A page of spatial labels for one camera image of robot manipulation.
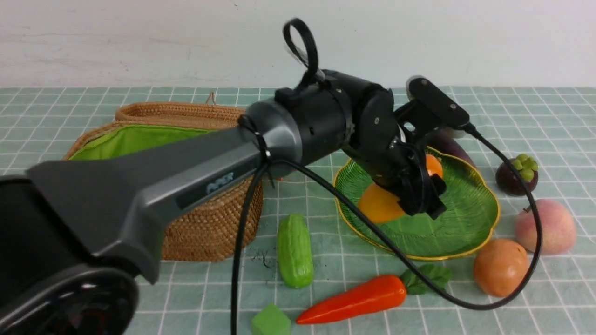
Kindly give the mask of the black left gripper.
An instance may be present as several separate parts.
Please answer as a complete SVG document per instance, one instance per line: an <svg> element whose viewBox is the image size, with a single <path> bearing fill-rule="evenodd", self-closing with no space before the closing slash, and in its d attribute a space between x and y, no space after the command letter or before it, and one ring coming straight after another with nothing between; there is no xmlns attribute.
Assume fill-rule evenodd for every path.
<svg viewBox="0 0 596 335"><path fill-rule="evenodd" d="M347 88L345 93L353 123L345 152L377 185L398 196L405 214L438 219L447 209L441 199L447 185L438 174L426 172L430 108L419 100L394 108L393 91L385 88Z"/></svg>

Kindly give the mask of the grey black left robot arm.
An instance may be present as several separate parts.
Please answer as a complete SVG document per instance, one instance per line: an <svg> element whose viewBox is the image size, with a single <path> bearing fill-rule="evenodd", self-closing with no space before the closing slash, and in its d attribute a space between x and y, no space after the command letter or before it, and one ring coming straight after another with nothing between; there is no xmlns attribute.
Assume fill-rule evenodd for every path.
<svg viewBox="0 0 596 335"><path fill-rule="evenodd" d="M428 138L470 120L425 78L409 103L325 70L251 104L233 127L100 161L45 161L1 178L1 333L121 335L155 283L168 225L264 172L283 177L337 150L409 214L437 218L446 189L423 168Z"/></svg>

